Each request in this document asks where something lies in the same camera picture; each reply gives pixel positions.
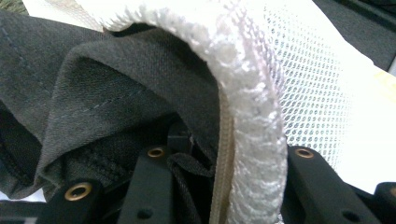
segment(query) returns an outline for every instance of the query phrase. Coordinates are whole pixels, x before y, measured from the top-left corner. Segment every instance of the beige zipper tape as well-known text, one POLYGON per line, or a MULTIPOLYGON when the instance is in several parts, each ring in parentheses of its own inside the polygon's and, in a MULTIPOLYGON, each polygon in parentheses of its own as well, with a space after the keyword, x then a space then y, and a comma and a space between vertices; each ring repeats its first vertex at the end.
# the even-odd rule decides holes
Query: beige zipper tape
POLYGON ((229 195, 233 180, 233 116, 224 91, 219 87, 219 151, 213 189, 210 224, 225 223, 229 206, 229 195))

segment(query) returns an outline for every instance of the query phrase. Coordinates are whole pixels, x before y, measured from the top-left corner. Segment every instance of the black plastic part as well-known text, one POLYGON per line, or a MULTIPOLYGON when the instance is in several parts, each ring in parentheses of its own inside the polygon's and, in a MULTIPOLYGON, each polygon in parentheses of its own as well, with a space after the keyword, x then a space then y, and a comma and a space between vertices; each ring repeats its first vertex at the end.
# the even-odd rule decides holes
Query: black plastic part
POLYGON ((191 154, 191 134, 182 121, 176 122, 170 127, 167 145, 174 153, 183 152, 191 154))
POLYGON ((52 197, 36 224, 97 223, 98 215, 100 214, 97 210, 98 202, 102 193, 102 184, 97 180, 79 179, 69 182, 52 197), (77 201, 66 200, 66 192, 80 183, 91 184, 90 193, 77 201))
POLYGON ((315 150, 289 147, 285 223, 380 223, 315 150))
POLYGON ((387 182, 377 185, 374 198, 380 204, 375 212, 382 223, 396 223, 396 183, 387 182))
POLYGON ((119 224, 175 223, 173 179, 166 165, 170 154, 167 147, 153 147, 142 151, 125 197, 119 224), (153 156, 161 156, 150 157, 149 152, 156 148, 162 150, 163 154, 153 153, 153 156))
POLYGON ((0 224, 35 223, 45 203, 0 201, 0 224))
POLYGON ((100 201, 101 211, 103 212, 100 223, 117 222, 130 181, 131 177, 127 176, 105 189, 105 194, 100 201))

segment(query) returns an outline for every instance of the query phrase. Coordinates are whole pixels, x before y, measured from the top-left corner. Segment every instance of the mesh netting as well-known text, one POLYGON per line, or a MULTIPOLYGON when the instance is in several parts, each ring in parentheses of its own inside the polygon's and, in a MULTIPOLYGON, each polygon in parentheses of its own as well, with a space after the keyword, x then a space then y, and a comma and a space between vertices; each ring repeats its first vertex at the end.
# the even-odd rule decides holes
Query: mesh netting
POLYGON ((286 136, 290 145, 311 147, 336 168, 351 108, 339 82, 344 70, 336 45, 347 42, 323 14, 315 15, 320 11, 312 2, 299 1, 298 10, 307 17, 292 5, 269 3, 263 13, 263 26, 284 71, 285 80, 277 86, 283 92, 286 136))

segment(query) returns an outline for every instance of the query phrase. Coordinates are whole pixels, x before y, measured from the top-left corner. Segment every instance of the brass grommet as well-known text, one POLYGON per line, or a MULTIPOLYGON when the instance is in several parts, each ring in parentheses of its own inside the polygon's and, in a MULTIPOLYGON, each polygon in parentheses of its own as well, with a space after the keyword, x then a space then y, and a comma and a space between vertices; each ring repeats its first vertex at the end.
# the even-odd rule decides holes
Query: brass grommet
POLYGON ((70 202, 78 201, 89 195, 91 193, 91 190, 92 190, 92 185, 90 183, 88 182, 79 183, 71 187, 64 195, 64 198, 70 202))
POLYGON ((314 153, 312 153, 309 150, 304 149, 304 148, 296 149, 295 153, 297 154, 297 156, 303 157, 303 158, 306 158, 306 159, 311 159, 311 158, 314 157, 314 153))
POLYGON ((396 198, 396 187, 391 188, 390 193, 396 198))
POLYGON ((159 158, 159 157, 163 156, 164 154, 165 154, 165 152, 160 147, 155 147, 148 151, 148 155, 151 158, 159 158))

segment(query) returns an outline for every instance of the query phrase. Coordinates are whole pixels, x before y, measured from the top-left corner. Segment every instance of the stitching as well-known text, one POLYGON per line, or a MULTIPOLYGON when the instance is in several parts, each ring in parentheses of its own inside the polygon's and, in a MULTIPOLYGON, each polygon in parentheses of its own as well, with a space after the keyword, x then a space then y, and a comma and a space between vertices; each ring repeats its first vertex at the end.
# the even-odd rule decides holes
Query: stitching
POLYGON ((86 165, 97 174, 104 176, 112 182, 128 173, 121 165, 110 160, 107 156, 95 152, 93 148, 71 155, 71 158, 86 165))
POLYGON ((17 55, 19 56, 22 65, 31 72, 32 77, 35 78, 35 81, 38 83, 38 85, 44 90, 44 92, 46 92, 48 95, 51 95, 50 92, 47 90, 47 88, 44 86, 43 82, 41 81, 41 79, 35 75, 35 72, 33 71, 32 67, 29 65, 29 63, 27 62, 27 60, 25 60, 20 51, 18 50, 18 47, 13 43, 13 41, 11 40, 11 38, 9 37, 8 32, 6 31, 6 29, 3 27, 2 22, 0 22, 0 28, 2 30, 3 35, 5 36, 6 40, 8 41, 9 45, 14 49, 15 53, 17 53, 17 55))
POLYGON ((95 110, 95 109, 99 109, 99 108, 102 107, 102 106, 115 103, 115 102, 117 102, 117 101, 119 101, 119 100, 122 100, 122 99, 127 98, 127 97, 131 97, 131 96, 133 96, 133 95, 140 94, 140 93, 142 93, 142 92, 144 92, 144 91, 146 91, 146 90, 147 90, 147 89, 143 89, 143 90, 141 90, 141 91, 130 92, 130 93, 128 93, 128 94, 124 94, 124 95, 119 96, 119 97, 115 97, 115 98, 112 98, 112 99, 107 99, 107 100, 103 101, 101 104, 94 105, 94 106, 92 106, 92 107, 90 107, 90 108, 87 108, 87 109, 84 109, 84 110, 75 111, 75 112, 73 112, 72 114, 62 115, 62 116, 60 116, 60 117, 58 117, 58 118, 54 118, 53 120, 56 121, 56 120, 59 120, 59 119, 74 118, 74 117, 77 117, 77 116, 79 116, 79 115, 81 115, 81 114, 84 114, 84 113, 93 111, 93 110, 95 110))

